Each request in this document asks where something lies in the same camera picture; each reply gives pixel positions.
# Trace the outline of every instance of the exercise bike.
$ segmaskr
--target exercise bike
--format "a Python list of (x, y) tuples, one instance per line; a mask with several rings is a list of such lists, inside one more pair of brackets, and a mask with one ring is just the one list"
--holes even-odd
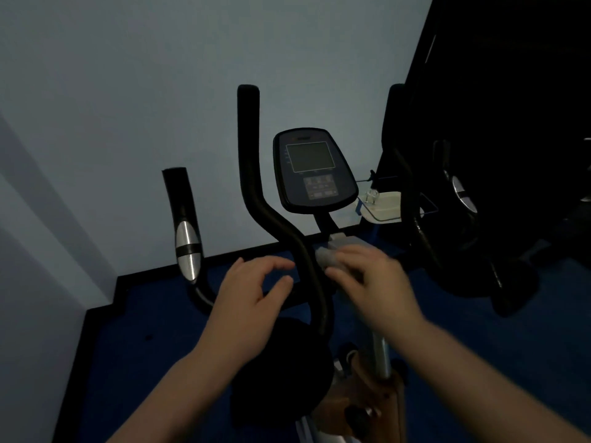
[[(405, 442), (404, 365), (388, 355), (384, 338), (373, 333), (368, 351), (344, 345), (333, 357), (332, 296), (336, 286), (323, 268), (335, 263), (342, 245), (368, 245), (347, 237), (329, 213), (357, 199), (349, 165), (330, 133), (299, 128), (273, 140), (275, 179), (283, 207), (312, 214), (328, 247), (314, 252), (306, 237), (265, 201), (259, 166), (259, 89), (238, 87), (240, 187), (249, 214), (291, 251), (300, 281), (284, 307), (307, 302), (310, 323), (279, 317), (262, 353), (232, 383), (235, 426), (279, 426), (295, 422), (301, 442)], [(209, 313), (215, 294), (207, 283), (193, 196), (185, 168), (163, 171), (173, 212), (175, 251), (188, 294)]]

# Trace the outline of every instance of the finger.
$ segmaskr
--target finger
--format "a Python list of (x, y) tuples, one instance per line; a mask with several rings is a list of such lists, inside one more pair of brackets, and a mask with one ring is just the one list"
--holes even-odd
[(357, 269), (359, 272), (365, 273), (369, 266), (373, 264), (373, 260), (365, 255), (356, 253), (335, 253), (335, 258), (339, 263), (351, 269)]
[(259, 302), (258, 307), (263, 309), (270, 318), (275, 320), (281, 311), (281, 307), (285, 303), (285, 300), (291, 293), (293, 286), (294, 279), (289, 275), (285, 275), (275, 283), (273, 289), (271, 289), (267, 296)]
[(364, 287), (360, 285), (355, 278), (343, 270), (337, 268), (327, 268), (325, 274), (332, 281), (339, 284), (340, 287), (349, 295), (353, 303), (361, 301), (364, 294)]
[(281, 256), (263, 256), (248, 261), (248, 271), (255, 277), (257, 282), (262, 283), (265, 275), (272, 270), (291, 270), (296, 267), (292, 260), (282, 258)]
[(336, 249), (336, 251), (350, 254), (365, 255), (370, 258), (380, 256), (387, 257), (387, 255), (384, 252), (382, 252), (380, 249), (377, 249), (376, 247), (368, 247), (366, 245), (359, 244), (343, 245), (343, 247), (339, 247), (338, 249)]
[(227, 270), (227, 273), (234, 272), (234, 270), (236, 270), (237, 268), (239, 268), (243, 264), (244, 264), (244, 259), (241, 256), (236, 261), (234, 261), (234, 264), (232, 264), (232, 266), (230, 266), (230, 268)]

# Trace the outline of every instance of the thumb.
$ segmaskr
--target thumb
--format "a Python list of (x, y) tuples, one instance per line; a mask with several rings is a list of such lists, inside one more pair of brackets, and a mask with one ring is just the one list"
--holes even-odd
[(275, 283), (273, 289), (271, 289), (267, 296), (259, 302), (261, 303), (260, 307), (267, 310), (273, 318), (276, 318), (277, 315), (279, 315), (285, 300), (291, 293), (293, 285), (294, 279), (289, 275), (285, 275)]
[(326, 276), (332, 281), (337, 282), (340, 287), (349, 295), (349, 298), (356, 305), (362, 300), (365, 289), (358, 281), (345, 271), (337, 268), (326, 268)]

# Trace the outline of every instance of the black baseboard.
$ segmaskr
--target black baseboard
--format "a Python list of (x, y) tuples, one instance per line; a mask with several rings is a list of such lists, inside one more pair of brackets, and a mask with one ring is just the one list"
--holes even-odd
[[(359, 225), (352, 225), (351, 227), (342, 229), (347, 236), (355, 235), (358, 230)], [(328, 236), (323, 233), (316, 233), (307, 236), (307, 240), (312, 244), (318, 244), (326, 242)], [(250, 260), (285, 250), (287, 248), (277, 242), (238, 250), (236, 252), (209, 256), (205, 258), (205, 263), (207, 267), (214, 267), (233, 263), (241, 256), (246, 260)], [(82, 332), (76, 350), (76, 357), (74, 358), (70, 372), (70, 379), (66, 387), (60, 415), (55, 425), (53, 443), (74, 443), (76, 441), (78, 427), (82, 417), (82, 406), (86, 396), (86, 384), (90, 375), (90, 368), (92, 367), (92, 356), (96, 339), (100, 329), (108, 320), (125, 313), (125, 304), (129, 290), (134, 286), (173, 278), (178, 275), (180, 275), (180, 270), (176, 264), (132, 273), (130, 275), (122, 275), (117, 278), (113, 303), (86, 311), (84, 325), (82, 325)]]

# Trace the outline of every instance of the hand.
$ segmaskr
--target hand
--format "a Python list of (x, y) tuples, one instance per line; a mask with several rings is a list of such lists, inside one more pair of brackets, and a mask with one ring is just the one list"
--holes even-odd
[(349, 295), (374, 331), (397, 345), (425, 322), (408, 277), (400, 263), (375, 247), (346, 245), (335, 253), (336, 259), (363, 275), (360, 284), (337, 268), (327, 268), (326, 275)]
[(265, 275), (274, 269), (288, 270), (294, 266), (293, 261), (278, 256), (248, 262), (238, 258), (227, 271), (194, 351), (201, 357), (206, 352), (206, 357), (220, 361), (220, 366), (230, 364), (233, 372), (256, 357), (267, 344), (294, 282), (286, 275), (263, 297)]

